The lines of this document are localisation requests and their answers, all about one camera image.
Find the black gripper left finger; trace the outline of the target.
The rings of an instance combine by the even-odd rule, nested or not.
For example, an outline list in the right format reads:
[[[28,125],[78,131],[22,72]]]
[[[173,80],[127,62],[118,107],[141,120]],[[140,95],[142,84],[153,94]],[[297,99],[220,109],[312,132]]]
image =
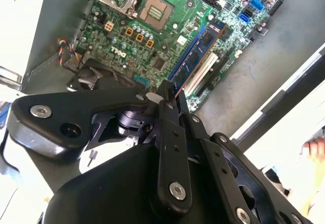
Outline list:
[[[158,209],[186,214],[192,192],[185,130],[169,83],[164,81],[158,91],[158,103],[134,87],[28,95],[13,102],[8,134],[43,162],[68,167],[87,148],[108,143],[110,137],[138,137],[131,149],[153,146],[158,151]]]

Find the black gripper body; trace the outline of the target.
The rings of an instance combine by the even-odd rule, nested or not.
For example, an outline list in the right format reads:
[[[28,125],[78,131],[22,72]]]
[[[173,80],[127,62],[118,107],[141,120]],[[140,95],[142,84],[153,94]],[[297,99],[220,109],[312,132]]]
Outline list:
[[[64,184],[52,197],[44,223],[228,223],[209,191],[201,166],[189,162],[193,204],[185,216],[155,203],[158,151],[137,146]]]

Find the person's hand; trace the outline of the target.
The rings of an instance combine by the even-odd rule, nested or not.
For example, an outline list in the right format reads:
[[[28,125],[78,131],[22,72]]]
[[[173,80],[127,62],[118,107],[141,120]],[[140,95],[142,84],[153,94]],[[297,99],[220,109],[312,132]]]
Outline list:
[[[324,162],[324,138],[316,138],[305,143],[302,147],[302,156],[315,163]]]

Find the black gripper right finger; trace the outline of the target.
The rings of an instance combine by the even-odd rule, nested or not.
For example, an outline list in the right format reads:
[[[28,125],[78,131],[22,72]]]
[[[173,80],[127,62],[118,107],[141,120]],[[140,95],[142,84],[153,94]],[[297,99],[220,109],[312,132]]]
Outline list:
[[[184,93],[177,105],[186,132],[192,223],[307,223],[226,135],[207,134]]]

